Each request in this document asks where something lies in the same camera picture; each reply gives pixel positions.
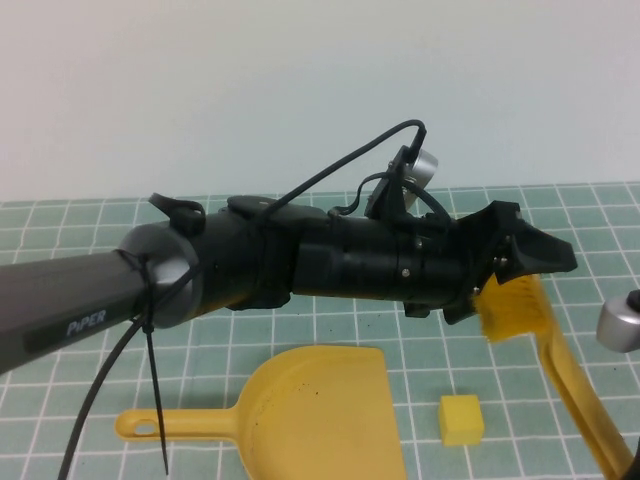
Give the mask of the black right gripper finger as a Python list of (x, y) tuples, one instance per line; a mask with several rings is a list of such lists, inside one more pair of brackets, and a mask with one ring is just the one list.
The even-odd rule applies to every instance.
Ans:
[(622, 441), (617, 451), (617, 478), (620, 480), (637, 480), (639, 478), (639, 442), (631, 449)]

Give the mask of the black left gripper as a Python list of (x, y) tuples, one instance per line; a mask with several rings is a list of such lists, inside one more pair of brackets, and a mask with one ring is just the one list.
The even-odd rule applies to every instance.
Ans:
[(517, 203), (493, 201), (455, 219), (444, 239), (423, 253), (404, 313), (425, 318), (440, 310), (454, 325), (475, 313), (474, 297), (490, 278), (499, 285), (529, 275), (566, 273), (577, 268), (572, 245), (530, 225)]

